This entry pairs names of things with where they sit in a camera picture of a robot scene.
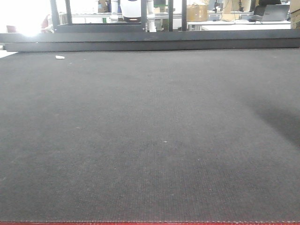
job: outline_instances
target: bright light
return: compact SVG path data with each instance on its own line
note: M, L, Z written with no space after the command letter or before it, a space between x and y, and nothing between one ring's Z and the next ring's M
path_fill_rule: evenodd
M0 15L0 26L15 26L26 36L40 33L43 20L51 13L49 0L6 0L1 7L6 12Z

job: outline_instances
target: black metal frame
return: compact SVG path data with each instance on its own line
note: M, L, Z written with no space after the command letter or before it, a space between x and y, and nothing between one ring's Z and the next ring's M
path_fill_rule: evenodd
M299 48L300 30L0 34L10 52Z
M86 32L145 32L147 22L146 0L141 0L141 22L137 23L89 23L76 24L72 22L70 0L65 0L67 24L60 24L56 0L51 0L52 22L55 33L86 33Z

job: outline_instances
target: laptop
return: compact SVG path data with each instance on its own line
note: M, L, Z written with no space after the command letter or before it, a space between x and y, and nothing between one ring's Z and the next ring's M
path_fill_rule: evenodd
M289 5L267 5L263 16L254 15L251 20L255 21L284 21L287 19Z

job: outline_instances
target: cardboard box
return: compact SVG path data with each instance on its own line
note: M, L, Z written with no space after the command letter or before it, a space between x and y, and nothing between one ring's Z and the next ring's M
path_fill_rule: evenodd
M98 12L106 13L108 11L108 7L105 0L98 0Z
M207 5L188 5L187 6L188 22L204 22L207 21Z
M300 9L300 0L291 0L290 12L293 13Z
M300 9L291 14L291 28L300 29Z

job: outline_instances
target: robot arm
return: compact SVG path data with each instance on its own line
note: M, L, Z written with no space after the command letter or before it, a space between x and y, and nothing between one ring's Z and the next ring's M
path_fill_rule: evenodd
M141 17L140 1L137 0L120 0L120 1L121 1L121 9L124 17L128 17L128 18ZM111 21L118 22L119 0L111 0L111 6L112 6ZM149 24L149 31L156 32L153 0L147 0L147 9L148 9L147 21Z
M119 20L119 17L118 17L119 0L112 0L111 6L112 6L111 21L117 22Z
M153 2L153 0L147 0L147 8L148 8L147 20L148 20L148 23L149 23L149 31L150 32L156 32L154 2Z

